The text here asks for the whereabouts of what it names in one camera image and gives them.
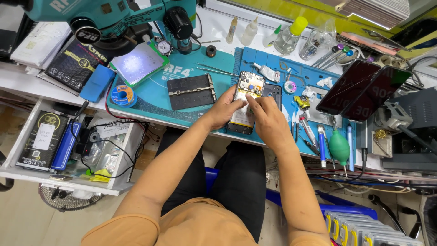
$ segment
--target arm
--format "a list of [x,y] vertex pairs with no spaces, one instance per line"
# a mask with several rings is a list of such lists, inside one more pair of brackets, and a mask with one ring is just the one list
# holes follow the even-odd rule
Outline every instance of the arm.
[[223,93],[206,114],[155,157],[123,199],[114,217],[136,213],[159,221],[163,204],[184,176],[206,136],[211,130],[221,128],[235,110],[246,104],[242,100],[232,102],[234,93],[235,86]]
[[288,243],[302,235],[318,235],[330,245],[319,203],[284,114],[272,97],[246,98],[256,116],[257,134],[277,156]]

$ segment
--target man's left hand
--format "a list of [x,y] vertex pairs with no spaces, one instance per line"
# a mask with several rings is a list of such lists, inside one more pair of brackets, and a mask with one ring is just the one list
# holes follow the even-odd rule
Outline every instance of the man's left hand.
[[233,85],[225,91],[220,98],[214,103],[211,109],[206,112],[203,118],[211,130],[222,128],[232,117],[232,114],[237,110],[247,105],[247,101],[241,99],[234,100],[237,85]]

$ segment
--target watch face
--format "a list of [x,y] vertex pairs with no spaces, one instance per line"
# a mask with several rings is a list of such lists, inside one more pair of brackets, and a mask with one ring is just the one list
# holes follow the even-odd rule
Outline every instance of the watch face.
[[165,40],[160,41],[157,45],[156,48],[158,49],[158,51],[165,55],[168,54],[171,51],[171,46],[169,43],[167,43]]

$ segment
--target wristwatch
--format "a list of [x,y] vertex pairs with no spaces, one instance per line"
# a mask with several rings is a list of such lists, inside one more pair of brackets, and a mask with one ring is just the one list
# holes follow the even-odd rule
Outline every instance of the wristwatch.
[[154,39],[155,39],[155,42],[157,42],[156,49],[159,51],[159,53],[161,53],[161,55],[163,55],[163,56],[168,57],[170,55],[170,53],[173,51],[173,48],[171,47],[171,45],[167,41],[161,39],[158,36],[155,36]]

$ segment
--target open drawer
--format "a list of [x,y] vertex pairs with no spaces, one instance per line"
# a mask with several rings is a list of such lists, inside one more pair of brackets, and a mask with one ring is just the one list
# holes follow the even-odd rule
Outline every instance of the open drawer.
[[[5,163],[0,167],[0,176],[42,183],[44,186],[59,187],[60,189],[64,190],[86,190],[115,196],[118,196],[129,190],[133,185],[132,182],[128,182],[132,170],[128,170],[122,176],[111,179],[108,183],[104,183],[92,182],[80,177],[73,177],[73,179],[70,181],[56,181],[49,179],[49,176],[53,175],[53,173],[23,169],[16,166],[17,160],[19,159],[21,151],[23,150],[24,145],[30,136],[33,125],[35,124],[40,111],[50,111],[52,109],[52,105],[52,101],[47,101],[44,99],[39,99],[37,101],[28,120],[21,130],[15,145],[12,147],[9,156],[7,157]],[[123,145],[121,146],[132,158],[135,157],[135,152],[138,146],[141,144],[142,139],[140,136],[142,136],[142,131],[142,128],[138,124],[130,123],[129,130],[123,141]],[[123,173],[131,165],[132,163],[127,155],[121,151],[112,176],[117,176]]]

